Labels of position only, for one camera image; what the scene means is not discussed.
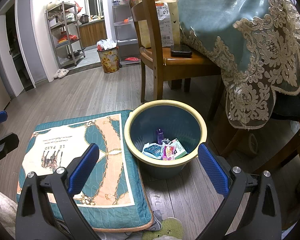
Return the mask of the fuzzy white sleeve forearm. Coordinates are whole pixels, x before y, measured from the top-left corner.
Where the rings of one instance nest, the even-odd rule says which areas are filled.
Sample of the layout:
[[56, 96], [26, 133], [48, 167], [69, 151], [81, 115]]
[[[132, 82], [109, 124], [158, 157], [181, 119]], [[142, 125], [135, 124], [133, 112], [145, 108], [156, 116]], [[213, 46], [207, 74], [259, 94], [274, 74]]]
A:
[[16, 214], [17, 203], [0, 192], [0, 222], [13, 239], [15, 239]]

